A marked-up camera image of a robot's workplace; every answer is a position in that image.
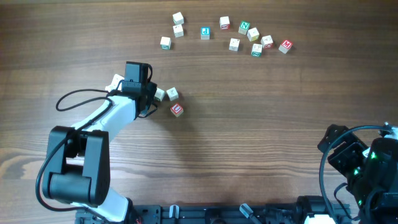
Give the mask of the red letter U block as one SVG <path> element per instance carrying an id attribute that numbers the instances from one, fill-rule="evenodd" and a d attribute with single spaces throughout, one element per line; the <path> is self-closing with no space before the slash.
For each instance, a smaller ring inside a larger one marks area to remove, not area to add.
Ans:
<path id="1" fill-rule="evenodd" d="M 174 104 L 170 110 L 176 117 L 179 117 L 183 113 L 183 107 L 179 103 Z"/>

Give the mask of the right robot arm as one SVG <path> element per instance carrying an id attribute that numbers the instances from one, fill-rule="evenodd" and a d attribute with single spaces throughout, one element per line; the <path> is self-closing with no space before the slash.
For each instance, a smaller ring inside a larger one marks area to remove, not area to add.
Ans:
<path id="1" fill-rule="evenodd" d="M 329 163 L 346 178 L 340 188 L 354 197 L 361 223 L 397 223 L 397 127 L 365 125 L 348 128 L 330 125 L 318 144 L 323 153 L 319 168 L 319 185 L 326 210 L 335 223 L 340 223 L 324 185 L 325 164 Z"/>

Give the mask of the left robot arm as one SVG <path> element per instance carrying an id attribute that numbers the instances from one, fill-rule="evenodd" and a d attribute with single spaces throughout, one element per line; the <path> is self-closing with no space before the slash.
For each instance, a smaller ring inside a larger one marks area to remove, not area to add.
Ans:
<path id="1" fill-rule="evenodd" d="M 148 63 L 126 62 L 125 76 L 104 102 L 73 126 L 56 126 L 49 134 L 46 158 L 35 183 L 37 201 L 55 212 L 76 212 L 76 222 L 92 215 L 99 223 L 140 223 L 131 199 L 110 187 L 109 144 L 128 124 L 157 110 Z"/>

